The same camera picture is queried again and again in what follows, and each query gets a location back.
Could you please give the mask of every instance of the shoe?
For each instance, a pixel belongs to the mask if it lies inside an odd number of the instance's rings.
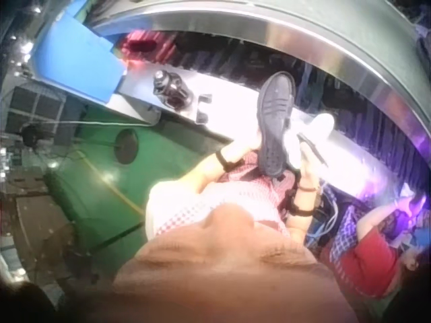
[[[310,124],[289,129],[284,135],[284,145],[288,158],[288,164],[295,170],[301,167],[300,143],[306,142],[313,150],[314,154],[320,159],[322,164],[326,164],[319,152],[322,145],[334,129],[334,117],[329,113],[318,114]]]
[[[261,88],[257,100],[257,121],[262,132],[258,167],[262,175],[279,178],[286,170],[284,133],[290,124],[295,102],[293,77],[286,72],[272,75]]]

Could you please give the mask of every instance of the hair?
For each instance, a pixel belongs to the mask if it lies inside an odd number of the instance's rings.
[[[401,266],[401,285],[410,284],[410,280],[414,279],[416,272],[420,271],[421,268],[430,266],[431,263],[431,249],[430,246],[425,248],[420,254],[418,254],[416,261],[418,262],[418,267],[416,270],[411,271],[406,266]]]
[[[430,259],[431,250],[428,247],[418,257],[418,269],[403,282],[401,290],[384,312],[382,323],[430,321]]]
[[[2,312],[9,312],[12,322],[56,322],[56,311],[44,291],[29,282],[8,285],[0,276]]]

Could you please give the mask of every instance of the blue panel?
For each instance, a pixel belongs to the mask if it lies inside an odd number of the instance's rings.
[[[86,3],[87,0],[73,0],[69,7],[66,8],[66,12],[74,17],[84,8]]]
[[[67,13],[51,26],[32,59],[39,78],[102,102],[109,101],[125,70],[105,39]]]

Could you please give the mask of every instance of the wrist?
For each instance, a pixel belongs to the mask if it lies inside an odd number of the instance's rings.
[[[301,176],[298,187],[306,190],[317,190],[319,187],[319,178],[317,176]]]
[[[243,141],[233,141],[221,149],[224,159],[230,163],[236,163],[251,149]]]

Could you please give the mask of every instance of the bracelet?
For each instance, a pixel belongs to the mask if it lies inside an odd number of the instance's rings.
[[[301,190],[302,192],[317,192],[319,189],[317,187],[313,187],[313,188],[306,188],[306,187],[302,187],[298,185],[298,190]]]

